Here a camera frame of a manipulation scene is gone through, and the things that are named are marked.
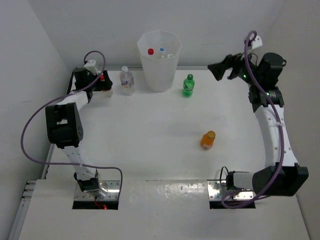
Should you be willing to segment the small red-cap red-label bottle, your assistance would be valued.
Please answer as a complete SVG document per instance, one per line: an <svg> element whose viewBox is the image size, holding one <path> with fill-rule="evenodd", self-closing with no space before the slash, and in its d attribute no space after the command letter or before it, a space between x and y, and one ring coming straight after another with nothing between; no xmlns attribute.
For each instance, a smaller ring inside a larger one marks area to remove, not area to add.
<svg viewBox="0 0 320 240"><path fill-rule="evenodd" d="M102 92L104 92L104 95L107 98L110 98L113 95L113 90L112 89L110 91L102 91Z"/></svg>

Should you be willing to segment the white-cap clear labelled bottle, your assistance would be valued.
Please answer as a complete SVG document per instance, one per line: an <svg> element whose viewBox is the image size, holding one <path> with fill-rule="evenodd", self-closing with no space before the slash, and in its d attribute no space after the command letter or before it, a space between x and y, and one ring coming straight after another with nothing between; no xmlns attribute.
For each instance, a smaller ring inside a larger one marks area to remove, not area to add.
<svg viewBox="0 0 320 240"><path fill-rule="evenodd" d="M135 92L135 83L133 73L127 66L123 66L119 73L120 85L126 96L131 96Z"/></svg>

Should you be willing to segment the tall red-cap red-label bottle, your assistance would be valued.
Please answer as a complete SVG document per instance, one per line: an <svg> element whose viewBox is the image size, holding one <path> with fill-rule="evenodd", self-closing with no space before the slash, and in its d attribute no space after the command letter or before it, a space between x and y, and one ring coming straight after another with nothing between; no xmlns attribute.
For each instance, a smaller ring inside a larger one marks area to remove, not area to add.
<svg viewBox="0 0 320 240"><path fill-rule="evenodd" d="M148 55L154 55L154 53L155 53L155 50L153 49L153 48L149 48L148 50L147 50L147 53L148 53Z"/></svg>

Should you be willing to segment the blue-cap clear bottle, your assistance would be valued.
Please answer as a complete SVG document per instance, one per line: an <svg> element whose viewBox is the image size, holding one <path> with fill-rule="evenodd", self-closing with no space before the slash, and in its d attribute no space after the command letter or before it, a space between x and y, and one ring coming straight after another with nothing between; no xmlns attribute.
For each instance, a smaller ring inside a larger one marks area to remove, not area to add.
<svg viewBox="0 0 320 240"><path fill-rule="evenodd" d="M159 49L159 51L160 51L161 53L165 53L165 52L166 52L165 48L163 48L163 47L161 47L161 48Z"/></svg>

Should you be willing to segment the orange juice bottle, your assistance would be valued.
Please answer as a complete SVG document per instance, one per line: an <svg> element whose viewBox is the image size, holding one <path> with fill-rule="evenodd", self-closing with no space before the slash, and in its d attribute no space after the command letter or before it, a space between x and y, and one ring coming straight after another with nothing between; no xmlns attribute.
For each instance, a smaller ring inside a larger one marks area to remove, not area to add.
<svg viewBox="0 0 320 240"><path fill-rule="evenodd" d="M211 149L214 144L215 138L216 133L212 130L208 131L206 134L203 135L200 141L200 146L205 150Z"/></svg>

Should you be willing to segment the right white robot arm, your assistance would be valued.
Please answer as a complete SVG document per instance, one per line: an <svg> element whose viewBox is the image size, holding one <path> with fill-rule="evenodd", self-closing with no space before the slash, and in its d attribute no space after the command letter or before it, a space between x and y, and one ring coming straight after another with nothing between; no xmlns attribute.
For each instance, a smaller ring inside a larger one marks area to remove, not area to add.
<svg viewBox="0 0 320 240"><path fill-rule="evenodd" d="M228 190L248 189L265 196L291 197L309 177L307 167L300 166L295 157L284 121L284 99L277 87L279 76L287 61L277 53L263 55L259 65L249 63L259 84L256 86L245 65L243 54L229 54L222 62L207 68L217 81L231 69L229 80L241 78L249 85L248 98L252 105L265 149L265 167L257 172L231 171L226 177Z"/></svg>

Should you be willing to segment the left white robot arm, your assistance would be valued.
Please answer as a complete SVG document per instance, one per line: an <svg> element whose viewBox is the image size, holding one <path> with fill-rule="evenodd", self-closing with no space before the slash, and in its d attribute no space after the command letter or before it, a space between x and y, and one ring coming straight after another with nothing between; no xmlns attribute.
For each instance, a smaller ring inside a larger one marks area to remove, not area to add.
<svg viewBox="0 0 320 240"><path fill-rule="evenodd" d="M100 175L96 167L87 167L90 161L81 146L84 129L79 111L91 101L93 92L111 94L113 82L106 70L99 73L86 67L75 68L72 76L75 89L71 95L45 107L47 136L50 143L61 149L73 164L74 178L80 190L93 194L101 188Z"/></svg>

